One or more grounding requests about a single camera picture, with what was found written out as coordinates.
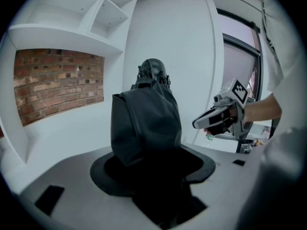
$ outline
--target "white wall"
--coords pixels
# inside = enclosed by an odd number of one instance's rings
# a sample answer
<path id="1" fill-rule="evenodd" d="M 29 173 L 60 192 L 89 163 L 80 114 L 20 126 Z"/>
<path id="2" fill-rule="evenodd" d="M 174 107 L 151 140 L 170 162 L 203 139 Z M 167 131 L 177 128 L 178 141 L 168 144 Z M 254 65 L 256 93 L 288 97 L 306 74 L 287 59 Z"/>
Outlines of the white wall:
<path id="1" fill-rule="evenodd" d="M 128 33 L 123 90 L 135 83 L 138 66 L 161 60 L 171 79 L 183 141 L 192 143 L 192 121 L 222 85 L 223 38 L 212 0 L 138 0 Z"/>
<path id="2" fill-rule="evenodd" d="M 0 127 L 10 149 L 26 163 L 28 137 L 20 121 L 13 83 L 16 48 L 7 33 L 0 43 Z"/>

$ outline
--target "person's arm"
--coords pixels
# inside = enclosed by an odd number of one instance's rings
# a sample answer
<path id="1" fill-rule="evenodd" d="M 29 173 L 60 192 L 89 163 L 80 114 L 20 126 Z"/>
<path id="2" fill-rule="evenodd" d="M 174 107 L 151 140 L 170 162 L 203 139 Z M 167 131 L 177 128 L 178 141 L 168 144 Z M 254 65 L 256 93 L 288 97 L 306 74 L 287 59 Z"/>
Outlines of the person's arm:
<path id="1" fill-rule="evenodd" d="M 282 110 L 273 94 L 262 101 L 246 104 L 245 121 L 265 121 L 281 117 Z"/>

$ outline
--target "window frame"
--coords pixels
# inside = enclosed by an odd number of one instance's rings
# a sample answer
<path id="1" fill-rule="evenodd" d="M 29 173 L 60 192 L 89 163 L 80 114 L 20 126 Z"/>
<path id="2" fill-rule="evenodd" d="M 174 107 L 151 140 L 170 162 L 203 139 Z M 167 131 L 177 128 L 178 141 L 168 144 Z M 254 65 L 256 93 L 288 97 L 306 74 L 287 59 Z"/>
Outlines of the window frame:
<path id="1" fill-rule="evenodd" d="M 244 25 L 250 27 L 251 29 L 253 29 L 256 32 L 256 36 L 257 36 L 257 40 L 258 40 L 258 44 L 259 44 L 259 50 L 257 50 L 256 48 L 252 47 L 251 45 L 243 42 L 240 39 L 237 39 L 233 36 L 227 35 L 223 33 L 223 40 L 225 44 L 234 46 L 240 50 L 245 51 L 248 54 L 251 54 L 252 56 L 255 57 L 255 65 L 254 68 L 252 70 L 252 72 L 255 70 L 256 74 L 255 74 L 255 83 L 254 83 L 254 89 L 253 89 L 253 93 L 254 93 L 254 100 L 252 98 L 248 98 L 248 103 L 252 103 L 252 102 L 256 102 L 259 101 L 261 99 L 261 92 L 262 92 L 262 86 L 263 86 L 263 49 L 261 46 L 261 42 L 260 42 L 260 28 L 256 26 L 256 24 L 254 22 L 250 22 L 236 14 L 230 13 L 228 11 L 225 10 L 221 10 L 217 8 L 217 13 L 226 17 L 229 17 L 233 20 L 236 20 L 240 23 L 243 23 Z M 246 139 L 248 133 L 250 132 L 251 127 L 253 126 L 253 123 L 246 123 L 244 125 L 245 129 L 248 129 L 248 132 L 246 132 L 245 134 L 241 135 L 239 137 L 239 141 L 238 141 L 238 146 L 236 149 L 236 153 L 239 153 L 241 151 L 241 145 L 243 140 Z"/>

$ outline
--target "person's hand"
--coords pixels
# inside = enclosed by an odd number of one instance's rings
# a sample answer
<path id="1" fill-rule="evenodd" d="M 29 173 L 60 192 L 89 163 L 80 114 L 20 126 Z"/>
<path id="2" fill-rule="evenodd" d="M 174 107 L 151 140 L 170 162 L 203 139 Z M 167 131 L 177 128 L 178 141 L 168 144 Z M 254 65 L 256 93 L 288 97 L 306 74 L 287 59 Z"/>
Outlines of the person's hand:
<path id="1" fill-rule="evenodd" d="M 229 113 L 230 113 L 231 117 L 237 117 L 237 113 L 236 113 L 236 109 L 235 108 L 230 109 Z M 244 126 L 244 124 L 246 123 L 246 120 L 247 120 L 247 117 L 245 115 L 244 118 L 243 118 L 242 126 Z M 204 128 L 203 131 L 207 132 L 207 135 L 211 135 L 211 132 L 207 128 Z"/>

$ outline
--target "black cloth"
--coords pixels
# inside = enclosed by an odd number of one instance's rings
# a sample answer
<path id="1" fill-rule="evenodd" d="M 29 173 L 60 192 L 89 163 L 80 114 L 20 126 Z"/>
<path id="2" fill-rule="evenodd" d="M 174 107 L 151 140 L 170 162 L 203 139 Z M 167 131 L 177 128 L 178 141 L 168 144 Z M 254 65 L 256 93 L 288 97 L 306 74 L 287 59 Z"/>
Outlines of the black cloth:
<path id="1" fill-rule="evenodd" d="M 171 90 L 150 78 L 113 95 L 111 146 L 125 166 L 181 148 L 181 123 Z"/>

